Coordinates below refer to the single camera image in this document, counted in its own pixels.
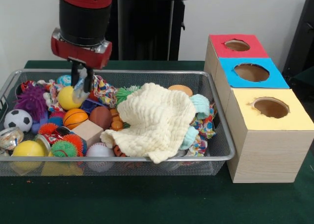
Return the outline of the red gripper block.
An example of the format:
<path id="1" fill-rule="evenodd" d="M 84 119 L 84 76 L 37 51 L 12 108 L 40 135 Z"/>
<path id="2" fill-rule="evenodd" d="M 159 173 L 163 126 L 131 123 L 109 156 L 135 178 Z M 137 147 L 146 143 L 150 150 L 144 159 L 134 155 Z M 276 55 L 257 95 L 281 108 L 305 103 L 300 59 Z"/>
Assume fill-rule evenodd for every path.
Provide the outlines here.
<path id="1" fill-rule="evenodd" d="M 84 48 L 52 37 L 51 49 L 54 55 L 72 60 L 71 86 L 75 86 L 79 81 L 79 62 L 85 64 L 87 76 L 84 79 L 83 90 L 90 93 L 93 86 L 93 69 L 102 69 L 107 65 L 112 52 L 112 43 L 105 40 L 95 48 Z"/>

